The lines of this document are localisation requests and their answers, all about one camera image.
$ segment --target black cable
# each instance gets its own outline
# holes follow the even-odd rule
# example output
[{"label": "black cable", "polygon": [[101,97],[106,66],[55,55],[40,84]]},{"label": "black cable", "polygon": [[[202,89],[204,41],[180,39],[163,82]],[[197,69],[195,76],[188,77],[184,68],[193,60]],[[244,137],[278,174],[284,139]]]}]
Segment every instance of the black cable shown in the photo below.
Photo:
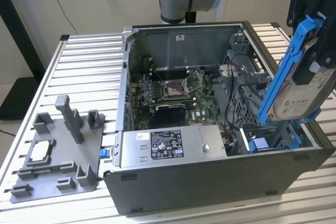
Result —
[{"label": "black cable", "polygon": [[[236,55],[234,55],[234,56],[232,57],[232,59],[231,59],[231,61],[230,61],[230,63],[229,63],[230,66],[231,66],[231,68],[232,68],[232,65],[234,65],[237,69],[240,70],[240,68],[239,68],[236,64],[234,64],[234,63],[232,62],[232,60],[233,60],[237,55],[244,55],[244,56],[246,56],[246,57],[248,57],[248,58],[249,58],[249,56],[248,56],[248,55],[245,55],[245,54],[236,54]],[[255,89],[253,89],[253,88],[251,87],[251,85],[253,85],[253,84],[257,84],[257,83],[247,83],[247,84],[242,84],[242,86],[248,86],[248,87],[251,89],[252,93],[255,94],[257,98],[259,98],[260,100],[263,100],[262,96],[261,96],[260,94],[258,94],[258,92],[257,92]]]},{"label": "black cable", "polygon": [[148,90],[148,94],[149,94],[149,96],[151,96],[151,90],[149,89],[148,85],[143,81],[139,81],[139,83],[145,84],[145,86],[147,87],[147,90]]},{"label": "black cable", "polygon": [[7,134],[7,135],[10,135],[10,136],[13,136],[13,137],[16,137],[16,135],[10,133],[10,132],[7,132],[7,131],[3,131],[0,129],[0,132],[4,133],[4,134]]},{"label": "black cable", "polygon": [[64,9],[63,9],[61,3],[59,2],[59,0],[56,0],[56,1],[57,1],[57,3],[58,3],[59,7],[61,7],[61,10],[62,10],[62,12],[63,12],[64,17],[67,19],[67,21],[69,22],[69,24],[73,27],[73,29],[75,30],[75,33],[78,34],[78,32],[77,32],[77,30],[75,29],[74,25],[71,23],[71,21],[68,19],[67,15],[65,14]]},{"label": "black cable", "polygon": [[230,106],[231,101],[232,101],[234,84],[235,84],[235,78],[233,76],[233,70],[232,70],[232,65],[231,65],[231,88],[230,88],[229,102],[226,105],[224,116],[225,116],[225,121],[227,122],[227,124],[230,125],[231,128],[239,131],[238,127],[236,127],[232,122],[230,122],[228,117],[227,117],[227,112],[229,110],[229,106]]}]

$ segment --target cable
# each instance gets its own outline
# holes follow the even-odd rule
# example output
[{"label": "cable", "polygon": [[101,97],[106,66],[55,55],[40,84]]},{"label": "cable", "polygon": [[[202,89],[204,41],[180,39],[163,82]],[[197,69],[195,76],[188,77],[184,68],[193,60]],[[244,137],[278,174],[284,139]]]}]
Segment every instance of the cable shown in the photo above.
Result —
[{"label": "cable", "polygon": [[4,134],[7,134],[7,135],[10,135],[10,136],[13,136],[13,137],[16,137],[16,135],[10,133],[10,132],[7,132],[7,131],[3,131],[0,129],[0,132],[4,133]]},{"label": "cable", "polygon": [[230,122],[230,121],[228,120],[227,113],[228,113],[229,106],[230,106],[230,104],[231,104],[231,102],[232,102],[233,88],[234,88],[234,84],[235,84],[235,78],[234,78],[234,74],[233,74],[232,65],[234,65],[237,69],[239,69],[239,68],[238,68],[232,61],[233,61],[233,59],[234,59],[236,56],[238,56],[238,55],[244,55],[244,56],[246,56],[246,57],[249,58],[249,56],[246,55],[246,54],[236,54],[236,55],[233,55],[233,57],[231,58],[231,60],[230,60],[230,62],[229,62],[230,69],[231,69],[231,88],[230,88],[229,101],[228,101],[228,103],[227,103],[227,105],[226,105],[226,109],[225,109],[225,113],[224,113],[225,120],[226,120],[226,122],[228,123],[228,125],[230,125],[231,128],[233,128],[233,129],[235,129],[235,130],[237,130],[237,131],[239,131],[239,128],[238,128],[237,126],[235,126],[235,125],[233,124],[233,122]]},{"label": "cable", "polygon": [[64,9],[63,9],[61,3],[59,2],[59,0],[56,0],[56,1],[57,1],[57,3],[58,3],[59,7],[61,7],[61,10],[62,10],[62,12],[63,12],[64,17],[67,19],[67,21],[69,22],[69,24],[73,27],[73,29],[75,30],[75,33],[78,35],[78,32],[77,32],[77,30],[75,29],[74,25],[71,23],[71,21],[69,20],[69,18],[68,18],[67,15],[65,14]]},{"label": "cable", "polygon": [[228,112],[229,106],[230,106],[231,101],[232,101],[234,84],[235,84],[235,78],[234,78],[234,76],[233,76],[233,70],[232,70],[232,65],[231,65],[231,88],[230,88],[229,102],[228,102],[227,105],[226,105],[226,109],[225,109],[224,116],[225,116],[225,121],[227,122],[227,124],[230,125],[231,128],[233,128],[233,129],[239,131],[238,127],[236,127],[232,122],[230,122],[230,121],[228,120],[228,117],[227,117],[227,112]]},{"label": "cable", "polygon": [[[230,66],[231,66],[231,68],[232,68],[232,65],[234,65],[237,69],[240,70],[240,68],[239,68],[236,64],[234,64],[234,63],[232,62],[233,59],[234,59],[237,55],[244,55],[244,56],[246,56],[246,57],[248,57],[248,58],[249,58],[249,56],[248,56],[248,55],[245,55],[245,54],[236,54],[236,55],[234,55],[234,56],[232,57],[232,59],[231,59],[231,61],[230,61],[230,63],[229,63]],[[257,98],[259,98],[260,100],[263,100],[262,96],[261,96],[260,94],[258,94],[258,92],[257,92],[255,89],[253,89],[253,88],[251,87],[251,85],[253,85],[253,84],[257,84],[257,83],[247,83],[247,84],[242,84],[241,86],[248,86],[248,87],[251,89],[252,93],[253,93],[254,95],[256,95]]]}]

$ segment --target wire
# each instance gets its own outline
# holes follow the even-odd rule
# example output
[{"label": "wire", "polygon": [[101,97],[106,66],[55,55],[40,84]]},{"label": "wire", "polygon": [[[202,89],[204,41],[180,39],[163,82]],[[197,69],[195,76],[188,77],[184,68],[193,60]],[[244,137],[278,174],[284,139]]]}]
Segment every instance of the wire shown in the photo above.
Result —
[{"label": "wire", "polygon": [[153,72],[156,73],[156,75],[161,79],[162,82],[164,82],[161,78],[161,76],[159,76],[159,74],[152,68]]},{"label": "wire", "polygon": [[232,65],[231,65],[231,88],[230,88],[230,95],[229,95],[229,102],[227,103],[226,105],[226,109],[225,109],[225,113],[224,113],[224,116],[225,116],[225,121],[227,122],[228,125],[230,125],[231,128],[239,131],[238,127],[236,127],[232,122],[230,122],[228,120],[228,117],[227,117],[227,112],[229,110],[229,106],[231,104],[231,101],[232,101],[232,96],[233,96],[233,87],[234,87],[234,84],[235,84],[235,78],[233,76],[233,70],[232,70]]},{"label": "wire", "polygon": [[56,1],[57,1],[57,3],[58,3],[59,7],[61,7],[61,10],[62,10],[62,12],[63,12],[64,17],[67,19],[67,21],[69,22],[69,24],[73,27],[73,29],[75,30],[75,33],[78,35],[78,32],[77,32],[77,30],[75,29],[74,25],[71,23],[71,21],[69,20],[69,18],[68,18],[67,15],[65,14],[64,9],[63,9],[61,3],[59,2],[59,0],[56,0]]},{"label": "wire", "polygon": [[0,129],[0,132],[4,133],[4,134],[7,134],[7,135],[10,135],[10,136],[13,136],[13,137],[16,137],[16,135],[10,133],[10,132],[7,132],[7,131],[3,131]]},{"label": "wire", "polygon": [[235,78],[234,78],[234,74],[233,74],[232,65],[234,65],[237,69],[239,69],[239,68],[238,68],[232,61],[233,61],[233,59],[234,59],[236,56],[238,56],[238,55],[244,55],[244,56],[246,56],[246,57],[249,58],[249,56],[246,55],[246,54],[236,54],[236,55],[233,55],[233,57],[231,58],[231,60],[230,60],[230,62],[229,62],[230,69],[231,69],[231,88],[230,88],[229,101],[228,101],[228,103],[227,103],[227,105],[226,105],[226,109],[225,109],[225,113],[224,113],[225,120],[226,120],[226,122],[228,123],[228,125],[230,125],[231,128],[233,128],[233,129],[235,129],[235,130],[237,130],[237,131],[239,131],[239,128],[238,128],[237,126],[235,126],[235,125],[233,124],[233,122],[230,122],[230,121],[228,120],[227,113],[228,113],[229,106],[230,106],[230,104],[231,104],[231,102],[232,102],[233,88],[234,88],[234,84],[235,84]]}]

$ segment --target sticker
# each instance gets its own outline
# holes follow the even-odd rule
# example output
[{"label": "sticker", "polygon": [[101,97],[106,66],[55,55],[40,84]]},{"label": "sticker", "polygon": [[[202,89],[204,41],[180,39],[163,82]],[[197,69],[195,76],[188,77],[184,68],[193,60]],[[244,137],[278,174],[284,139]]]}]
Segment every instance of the sticker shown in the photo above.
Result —
[{"label": "sticker", "polygon": [[137,133],[136,139],[137,140],[149,140],[149,132]]},{"label": "sticker", "polygon": [[183,157],[181,131],[151,132],[152,159]]},{"label": "sticker", "polygon": [[277,115],[284,119],[289,115],[291,117],[304,115],[334,71],[334,69],[329,69],[325,72],[316,73],[307,85],[297,86],[293,83],[286,90],[285,98],[277,105]]},{"label": "sticker", "polygon": [[184,35],[176,35],[176,41],[184,40]]}]

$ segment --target motherboard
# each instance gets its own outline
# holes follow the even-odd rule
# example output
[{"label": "motherboard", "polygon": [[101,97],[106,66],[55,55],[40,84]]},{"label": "motherboard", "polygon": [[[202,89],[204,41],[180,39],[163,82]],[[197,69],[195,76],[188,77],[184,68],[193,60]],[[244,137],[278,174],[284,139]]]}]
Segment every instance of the motherboard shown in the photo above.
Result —
[{"label": "motherboard", "polygon": [[218,125],[223,121],[205,69],[185,69],[177,75],[152,70],[131,83],[134,128],[157,129],[193,124]]}]

